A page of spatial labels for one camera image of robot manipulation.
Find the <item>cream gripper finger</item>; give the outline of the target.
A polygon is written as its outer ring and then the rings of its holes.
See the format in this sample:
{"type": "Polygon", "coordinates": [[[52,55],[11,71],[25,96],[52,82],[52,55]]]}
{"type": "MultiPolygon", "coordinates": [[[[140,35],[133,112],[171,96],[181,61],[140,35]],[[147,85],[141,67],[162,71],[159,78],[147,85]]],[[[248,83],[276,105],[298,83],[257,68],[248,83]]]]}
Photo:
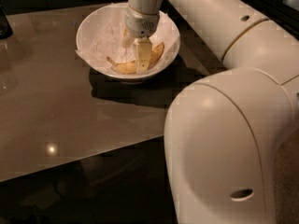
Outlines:
{"type": "Polygon", "coordinates": [[[148,37],[141,37],[134,42],[133,49],[135,54],[136,72],[141,74],[147,71],[150,66],[152,43],[148,37]]]}
{"type": "Polygon", "coordinates": [[[135,39],[133,37],[130,36],[129,32],[127,29],[123,30],[123,35],[122,35],[122,41],[121,41],[121,45],[124,48],[129,48],[133,45],[135,39]]]}

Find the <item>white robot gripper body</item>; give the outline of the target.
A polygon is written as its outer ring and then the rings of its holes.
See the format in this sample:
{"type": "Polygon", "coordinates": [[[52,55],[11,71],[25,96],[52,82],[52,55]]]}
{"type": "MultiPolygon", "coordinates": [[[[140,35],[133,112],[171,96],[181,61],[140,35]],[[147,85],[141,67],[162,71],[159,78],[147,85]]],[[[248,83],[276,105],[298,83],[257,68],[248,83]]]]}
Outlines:
{"type": "Polygon", "coordinates": [[[133,38],[150,37],[158,27],[160,14],[147,15],[134,11],[131,7],[124,10],[124,23],[133,38]]]}

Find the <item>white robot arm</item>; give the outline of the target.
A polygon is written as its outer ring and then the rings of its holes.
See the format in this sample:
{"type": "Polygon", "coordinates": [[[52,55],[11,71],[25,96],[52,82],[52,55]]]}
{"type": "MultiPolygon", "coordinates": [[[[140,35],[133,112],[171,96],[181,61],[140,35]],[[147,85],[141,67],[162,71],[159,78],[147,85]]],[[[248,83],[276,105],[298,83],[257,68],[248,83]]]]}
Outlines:
{"type": "MultiPolygon", "coordinates": [[[[163,0],[129,0],[125,23],[150,35],[163,0]]],[[[273,169],[298,128],[298,42],[240,0],[168,0],[224,72],[186,87],[164,125],[178,224],[276,224],[273,169]]]]}

